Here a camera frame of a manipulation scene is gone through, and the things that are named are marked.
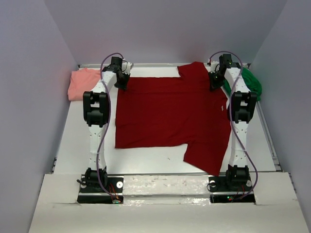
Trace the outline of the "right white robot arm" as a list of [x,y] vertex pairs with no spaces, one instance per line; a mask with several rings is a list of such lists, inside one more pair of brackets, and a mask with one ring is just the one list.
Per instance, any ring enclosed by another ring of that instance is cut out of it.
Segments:
[[231,155],[224,176],[209,178],[207,188],[211,193],[238,192],[250,194],[254,185],[251,184],[249,166],[254,166],[246,149],[248,126],[253,118],[257,94],[252,92],[242,78],[242,61],[233,62],[233,53],[220,51],[219,61],[210,60],[210,90],[214,91],[229,84],[229,104],[227,115],[231,126]]

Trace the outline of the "red t shirt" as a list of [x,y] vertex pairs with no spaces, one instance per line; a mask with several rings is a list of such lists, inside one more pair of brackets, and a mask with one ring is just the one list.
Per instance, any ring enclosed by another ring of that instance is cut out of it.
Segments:
[[227,97],[211,91],[201,62],[179,66],[178,77],[135,77],[118,90],[115,147],[118,149],[187,145],[183,160],[218,176],[231,126]]

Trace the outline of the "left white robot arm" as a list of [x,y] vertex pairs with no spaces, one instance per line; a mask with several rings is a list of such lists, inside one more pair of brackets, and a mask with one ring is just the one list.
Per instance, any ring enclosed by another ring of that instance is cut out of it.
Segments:
[[83,118],[89,129],[90,149],[88,167],[80,184],[109,195],[103,146],[111,119],[110,90],[113,87],[127,89],[132,67],[133,64],[125,61],[121,53],[108,55],[100,65],[99,81],[94,88],[83,93]]

